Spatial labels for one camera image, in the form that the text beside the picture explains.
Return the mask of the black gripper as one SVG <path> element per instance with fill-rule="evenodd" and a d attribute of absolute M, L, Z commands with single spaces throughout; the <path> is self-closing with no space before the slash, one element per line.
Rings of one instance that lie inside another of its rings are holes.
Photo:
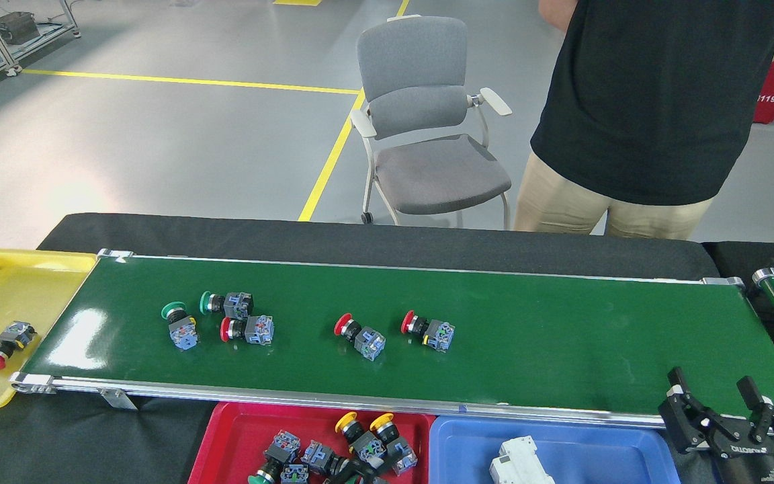
<path fill-rule="evenodd" d="M 682 368 L 672 368 L 667 379 L 671 387 L 658 413 L 679 453 L 707 443 L 722 483 L 774 483 L 774 403 L 762 395 L 752 377 L 736 383 L 750 410 L 750 427 L 734 427 L 727 417 L 698 401 Z"/>

